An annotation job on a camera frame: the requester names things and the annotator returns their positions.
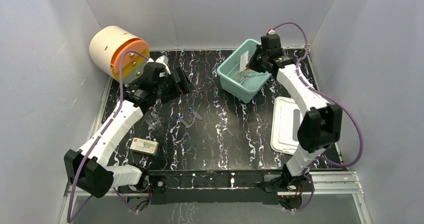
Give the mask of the mint green plastic bin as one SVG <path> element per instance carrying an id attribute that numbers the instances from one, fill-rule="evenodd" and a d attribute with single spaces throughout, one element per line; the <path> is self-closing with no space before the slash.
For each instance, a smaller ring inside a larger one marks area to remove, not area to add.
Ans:
<path id="1" fill-rule="evenodd" d="M 270 73 L 259 73 L 247 68 L 259 44 L 254 39 L 245 40 L 217 68 L 222 89 L 244 103 L 249 103 L 271 77 Z"/>

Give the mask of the clear glass beaker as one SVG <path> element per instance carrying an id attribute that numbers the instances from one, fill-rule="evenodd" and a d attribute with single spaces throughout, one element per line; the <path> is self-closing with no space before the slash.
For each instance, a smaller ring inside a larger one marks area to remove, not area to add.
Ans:
<path id="1" fill-rule="evenodd" d="M 148 124 L 148 129 L 151 131 L 158 131 L 161 129 L 161 121 L 156 113 L 150 113 L 145 116 L 145 122 Z"/>

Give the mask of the blue capped tube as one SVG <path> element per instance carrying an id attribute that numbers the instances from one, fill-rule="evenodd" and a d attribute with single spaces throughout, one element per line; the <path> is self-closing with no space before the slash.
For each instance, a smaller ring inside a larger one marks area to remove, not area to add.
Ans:
<path id="1" fill-rule="evenodd" d="M 189 108 L 189 112 L 198 120 L 202 121 L 203 118 L 201 116 L 199 116 L 196 111 L 194 111 L 192 108 Z"/>
<path id="2" fill-rule="evenodd" d="M 186 128 L 190 128 L 190 124 L 189 123 L 187 123 L 185 120 L 183 120 L 182 118 L 181 118 L 181 116 L 180 115 L 177 115 L 177 119 L 180 121 L 180 123 L 181 124 L 183 124 Z"/>

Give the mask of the white plastic bin lid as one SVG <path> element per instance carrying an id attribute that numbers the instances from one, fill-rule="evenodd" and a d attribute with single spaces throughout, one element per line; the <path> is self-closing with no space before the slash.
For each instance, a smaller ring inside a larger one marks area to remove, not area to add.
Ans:
<path id="1" fill-rule="evenodd" d="M 297 131 L 303 119 L 298 105 L 292 98 L 277 97 L 274 100 L 271 149 L 293 155 L 298 147 Z"/>

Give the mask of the white red slide box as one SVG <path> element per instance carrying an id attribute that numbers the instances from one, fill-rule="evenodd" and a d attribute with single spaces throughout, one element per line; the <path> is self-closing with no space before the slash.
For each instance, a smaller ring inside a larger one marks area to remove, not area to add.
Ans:
<path id="1" fill-rule="evenodd" d="M 134 151 L 137 153 L 142 153 L 147 155 L 156 155 L 158 146 L 159 146 L 159 143 L 156 141 L 150 141 L 150 140 L 145 140 L 141 138 L 133 138 L 129 148 L 131 151 Z"/>

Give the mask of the white paper packet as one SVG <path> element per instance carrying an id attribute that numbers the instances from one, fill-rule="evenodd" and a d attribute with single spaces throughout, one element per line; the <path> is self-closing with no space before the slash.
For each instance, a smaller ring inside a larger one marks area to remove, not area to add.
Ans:
<path id="1" fill-rule="evenodd" d="M 239 70 L 240 72 L 244 71 L 247 68 L 249 62 L 249 52 L 246 51 L 240 56 Z"/>

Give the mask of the amber rubber tube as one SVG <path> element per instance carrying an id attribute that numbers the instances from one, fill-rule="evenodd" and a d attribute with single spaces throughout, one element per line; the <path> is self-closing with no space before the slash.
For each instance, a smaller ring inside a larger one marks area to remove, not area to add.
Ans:
<path id="1" fill-rule="evenodd" d="M 247 79 L 249 77 L 253 77 L 253 76 L 257 75 L 257 74 L 259 74 L 259 72 L 253 71 L 251 69 L 245 69 L 245 70 L 240 71 L 237 74 L 235 74 L 232 79 L 234 81 L 238 82 L 238 83 L 241 83 L 245 79 Z"/>

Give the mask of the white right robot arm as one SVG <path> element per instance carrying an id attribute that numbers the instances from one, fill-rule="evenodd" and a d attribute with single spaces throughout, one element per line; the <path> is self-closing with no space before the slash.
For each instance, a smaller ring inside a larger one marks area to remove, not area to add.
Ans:
<path id="1" fill-rule="evenodd" d="M 247 67 L 256 72 L 268 72 L 282 84 L 302 114 L 297 130 L 299 145 L 282 167 L 280 177 L 264 181 L 263 189 L 296 190 L 307 178 L 309 169 L 319 156 L 339 141 L 342 109 L 315 93 L 313 86 L 303 78 L 299 62 L 284 54 L 280 37 L 266 34 L 249 60 Z"/>

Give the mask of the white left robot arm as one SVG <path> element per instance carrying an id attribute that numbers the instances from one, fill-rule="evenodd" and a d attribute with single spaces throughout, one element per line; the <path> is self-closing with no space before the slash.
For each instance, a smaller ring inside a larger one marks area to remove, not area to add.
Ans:
<path id="1" fill-rule="evenodd" d="M 148 171 L 139 164 L 109 166 L 109 159 L 129 129 L 158 99 L 166 103 L 194 90 L 183 68 L 167 72 L 158 62 L 149 62 L 135 81 L 123 87 L 123 99 L 99 130 L 77 151 L 64 155 L 69 182 L 101 198 L 111 188 L 130 185 L 137 192 L 149 187 Z"/>

